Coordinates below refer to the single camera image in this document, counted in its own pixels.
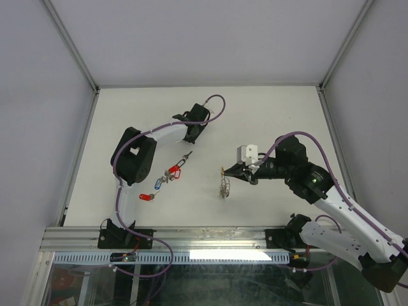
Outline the large grey keyring yellow handle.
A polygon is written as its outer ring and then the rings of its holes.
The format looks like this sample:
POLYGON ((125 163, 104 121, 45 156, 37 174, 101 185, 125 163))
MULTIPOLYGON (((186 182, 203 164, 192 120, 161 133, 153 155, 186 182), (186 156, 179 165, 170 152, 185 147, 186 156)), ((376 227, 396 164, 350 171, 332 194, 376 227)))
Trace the large grey keyring yellow handle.
POLYGON ((219 186, 219 196, 222 199, 226 199, 230 196, 230 180, 224 173, 224 167, 221 167, 221 180, 219 186))

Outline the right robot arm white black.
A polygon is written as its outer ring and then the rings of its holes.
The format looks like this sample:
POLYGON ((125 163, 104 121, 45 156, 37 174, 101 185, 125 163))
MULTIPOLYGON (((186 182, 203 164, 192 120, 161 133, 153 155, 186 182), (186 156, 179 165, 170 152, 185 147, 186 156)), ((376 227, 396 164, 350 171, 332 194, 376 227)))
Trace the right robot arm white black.
POLYGON ((306 132, 295 131, 278 137, 264 154, 256 145, 243 145, 237 149, 236 164, 222 174, 251 185, 263 179, 282 179, 293 194, 347 231, 324 231, 316 221, 297 214, 285 227, 286 242, 293 247, 304 243, 328 251, 353 265, 378 290, 392 292, 407 271, 407 239, 381 224, 346 193, 326 156, 324 167, 311 163, 299 135, 318 142, 306 132))

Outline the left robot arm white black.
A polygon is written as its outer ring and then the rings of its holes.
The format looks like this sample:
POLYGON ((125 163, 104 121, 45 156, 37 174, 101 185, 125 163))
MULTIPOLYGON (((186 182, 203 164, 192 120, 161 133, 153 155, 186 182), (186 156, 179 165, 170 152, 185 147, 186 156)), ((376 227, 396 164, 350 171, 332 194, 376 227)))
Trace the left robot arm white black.
POLYGON ((124 248, 133 242, 134 233, 129 228, 135 225, 135 217, 130 212, 129 195, 149 175, 156 150, 180 141, 194 143, 209 119, 210 110, 196 103, 190 111, 174 115, 168 123, 151 130, 125 129, 110 160, 117 184, 115 208, 110 217, 116 228, 111 239, 117 246, 124 248))

